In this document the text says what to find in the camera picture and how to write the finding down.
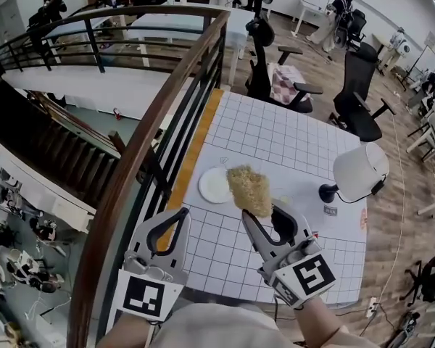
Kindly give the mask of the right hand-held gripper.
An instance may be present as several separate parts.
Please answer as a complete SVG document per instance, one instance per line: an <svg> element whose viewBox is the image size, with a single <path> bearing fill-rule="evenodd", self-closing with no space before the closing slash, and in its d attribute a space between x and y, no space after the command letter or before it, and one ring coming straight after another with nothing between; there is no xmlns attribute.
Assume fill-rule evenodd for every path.
<svg viewBox="0 0 435 348"><path fill-rule="evenodd" d="M257 272L291 308L326 292L336 281L306 218L287 204L273 204L270 216L279 240L273 239L259 219L242 210L242 221L254 249L263 259Z"/></svg>

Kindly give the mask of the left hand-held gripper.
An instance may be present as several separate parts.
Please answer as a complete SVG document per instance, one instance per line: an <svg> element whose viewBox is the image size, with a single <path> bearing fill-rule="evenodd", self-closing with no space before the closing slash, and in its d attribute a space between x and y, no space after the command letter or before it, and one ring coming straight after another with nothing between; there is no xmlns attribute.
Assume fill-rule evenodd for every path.
<svg viewBox="0 0 435 348"><path fill-rule="evenodd" d="M188 280L183 266L190 227L186 208L160 212L137 227L118 273L111 322L123 313L166 321Z"/></svg>

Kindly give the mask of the beige noodle block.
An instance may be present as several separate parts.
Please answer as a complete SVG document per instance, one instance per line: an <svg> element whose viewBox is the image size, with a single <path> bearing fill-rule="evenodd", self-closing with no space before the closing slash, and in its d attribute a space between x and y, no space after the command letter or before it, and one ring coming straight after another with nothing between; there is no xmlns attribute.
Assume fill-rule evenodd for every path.
<svg viewBox="0 0 435 348"><path fill-rule="evenodd" d="M270 196L270 182L266 175L240 165L227 169L226 178L234 204L257 218L268 218L273 212Z"/></svg>

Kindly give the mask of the white round plate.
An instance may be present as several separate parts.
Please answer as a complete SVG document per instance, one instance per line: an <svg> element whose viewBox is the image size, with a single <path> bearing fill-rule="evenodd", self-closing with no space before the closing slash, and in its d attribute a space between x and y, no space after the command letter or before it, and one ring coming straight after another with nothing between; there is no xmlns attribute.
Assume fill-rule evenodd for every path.
<svg viewBox="0 0 435 348"><path fill-rule="evenodd" d="M223 204L232 198L223 167L213 167L205 171L199 179L199 192L202 197L212 204Z"/></svg>

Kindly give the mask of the person's right forearm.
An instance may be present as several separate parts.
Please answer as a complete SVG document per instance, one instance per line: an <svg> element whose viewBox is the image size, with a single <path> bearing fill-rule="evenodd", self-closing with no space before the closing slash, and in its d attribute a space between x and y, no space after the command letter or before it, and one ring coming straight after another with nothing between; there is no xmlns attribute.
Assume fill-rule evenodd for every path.
<svg viewBox="0 0 435 348"><path fill-rule="evenodd" d="M341 320L320 297L306 301L294 311L305 342L310 348L320 348L342 326Z"/></svg>

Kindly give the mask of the person's left forearm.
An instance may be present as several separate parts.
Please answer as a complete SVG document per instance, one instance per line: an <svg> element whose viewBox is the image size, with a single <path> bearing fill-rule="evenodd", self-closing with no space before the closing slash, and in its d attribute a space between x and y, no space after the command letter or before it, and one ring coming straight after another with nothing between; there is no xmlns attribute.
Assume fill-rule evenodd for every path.
<svg viewBox="0 0 435 348"><path fill-rule="evenodd" d="M144 318L123 314L96 348L144 348L151 338L153 326Z"/></svg>

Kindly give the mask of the wooden handrail black metal railing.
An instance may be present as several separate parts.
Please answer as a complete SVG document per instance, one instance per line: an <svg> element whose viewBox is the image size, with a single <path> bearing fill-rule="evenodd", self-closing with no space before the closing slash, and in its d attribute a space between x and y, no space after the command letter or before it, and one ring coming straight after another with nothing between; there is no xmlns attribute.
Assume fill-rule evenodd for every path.
<svg viewBox="0 0 435 348"><path fill-rule="evenodd" d="M90 19L124 15L126 27L146 14L204 18L195 41L128 39L129 47L101 53ZM38 94L104 136L120 159L94 209L58 187L0 143L0 168L18 180L22 195L80 233L81 251L64 328L67 348L87 348L107 325L116 270L135 224L178 203L178 172L200 117L218 92L230 13L186 5L96 10L36 30L83 20L93 51L69 46L36 51L29 33L0 46L0 82L23 96Z"/></svg>

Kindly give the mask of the white checked tablecloth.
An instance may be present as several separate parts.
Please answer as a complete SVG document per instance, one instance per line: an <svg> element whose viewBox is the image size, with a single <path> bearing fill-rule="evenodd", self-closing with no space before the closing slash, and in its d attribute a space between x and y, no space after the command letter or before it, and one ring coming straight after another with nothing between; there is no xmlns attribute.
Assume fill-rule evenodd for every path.
<svg viewBox="0 0 435 348"><path fill-rule="evenodd" d="M337 196L330 204L318 189L332 184L338 154L359 139L307 115L248 96L222 95L205 134L183 206L191 215L185 271L191 289L224 297L271 302L271 289L257 269L253 250L232 201L212 203L200 193L199 179L211 168L250 165L266 175L270 191L301 212L318 234L335 284L323 295L329 305L348 305L360 296L366 253L365 201Z"/></svg>

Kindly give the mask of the white shade table lamp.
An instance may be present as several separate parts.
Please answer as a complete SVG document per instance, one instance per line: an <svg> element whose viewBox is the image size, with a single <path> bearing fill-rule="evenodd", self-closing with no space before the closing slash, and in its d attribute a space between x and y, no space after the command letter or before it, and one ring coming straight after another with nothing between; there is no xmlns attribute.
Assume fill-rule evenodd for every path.
<svg viewBox="0 0 435 348"><path fill-rule="evenodd" d="M325 203L332 203L337 196L352 204L376 195L384 187L388 174L388 157L378 144L369 142L340 154L334 160L335 184L323 184L318 194Z"/></svg>

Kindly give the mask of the dark wooden staircase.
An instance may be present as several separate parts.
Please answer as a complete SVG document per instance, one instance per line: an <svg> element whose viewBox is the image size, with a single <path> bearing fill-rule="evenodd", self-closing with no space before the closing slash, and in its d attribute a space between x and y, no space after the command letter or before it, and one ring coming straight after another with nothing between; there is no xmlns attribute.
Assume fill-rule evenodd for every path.
<svg viewBox="0 0 435 348"><path fill-rule="evenodd" d="M0 82L0 143L37 173L96 209L120 154L94 130L38 94Z"/></svg>

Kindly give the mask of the pink checked cloth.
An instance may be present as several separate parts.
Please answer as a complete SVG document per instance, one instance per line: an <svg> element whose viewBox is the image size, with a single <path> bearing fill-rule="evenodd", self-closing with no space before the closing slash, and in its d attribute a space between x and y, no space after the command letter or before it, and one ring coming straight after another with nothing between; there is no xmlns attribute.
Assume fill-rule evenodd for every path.
<svg viewBox="0 0 435 348"><path fill-rule="evenodd" d="M284 105L290 104L299 93L294 83L305 83L301 72L295 66L270 63L268 75L271 84L270 97Z"/></svg>

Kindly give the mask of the grey floor machine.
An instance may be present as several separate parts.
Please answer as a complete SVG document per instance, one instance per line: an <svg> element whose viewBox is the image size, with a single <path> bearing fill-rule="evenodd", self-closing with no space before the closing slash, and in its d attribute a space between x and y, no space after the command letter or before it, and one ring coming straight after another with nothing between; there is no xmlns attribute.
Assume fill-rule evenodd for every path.
<svg viewBox="0 0 435 348"><path fill-rule="evenodd" d="M407 312L387 348L402 348L413 335L420 316L419 312Z"/></svg>

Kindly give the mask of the white cloth covered table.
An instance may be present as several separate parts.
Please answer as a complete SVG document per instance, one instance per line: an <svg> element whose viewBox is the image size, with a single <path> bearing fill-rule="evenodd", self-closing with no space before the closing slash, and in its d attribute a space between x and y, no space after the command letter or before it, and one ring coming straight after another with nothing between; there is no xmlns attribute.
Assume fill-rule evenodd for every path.
<svg viewBox="0 0 435 348"><path fill-rule="evenodd" d="M237 62L243 57L247 46L248 31L246 24L254 18L252 12L244 9L222 7L216 9L228 10L225 46L233 50L228 76L228 85L232 86L235 79ZM145 14L135 20L127 31L129 39L141 41L144 38L197 40L203 31L204 18L202 16L182 15L172 13Z"/></svg>
<svg viewBox="0 0 435 348"><path fill-rule="evenodd" d="M129 47L128 31L124 15L97 17L90 19L94 42L101 53L114 52L115 49ZM42 43L49 44L52 49L66 50L72 44L93 51L86 24L83 20L60 25L42 38Z"/></svg>

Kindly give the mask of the white small desk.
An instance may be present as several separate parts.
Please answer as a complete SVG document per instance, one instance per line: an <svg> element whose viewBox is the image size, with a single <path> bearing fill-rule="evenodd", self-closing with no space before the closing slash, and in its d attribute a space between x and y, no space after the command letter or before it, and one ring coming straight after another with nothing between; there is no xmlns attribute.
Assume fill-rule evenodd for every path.
<svg viewBox="0 0 435 348"><path fill-rule="evenodd" d="M329 0L298 0L292 22L297 25L294 36L297 37L302 23L319 27L327 19L327 5Z"/></svg>

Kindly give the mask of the whiteboard on stand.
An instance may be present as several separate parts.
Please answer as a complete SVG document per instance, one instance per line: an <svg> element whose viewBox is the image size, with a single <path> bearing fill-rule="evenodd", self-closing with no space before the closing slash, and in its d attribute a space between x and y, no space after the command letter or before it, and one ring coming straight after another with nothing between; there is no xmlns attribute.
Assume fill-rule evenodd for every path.
<svg viewBox="0 0 435 348"><path fill-rule="evenodd" d="M402 85L422 81L430 72L435 70L435 35L432 31L428 33L424 44L424 49L417 59L406 69L405 77L401 81Z"/></svg>

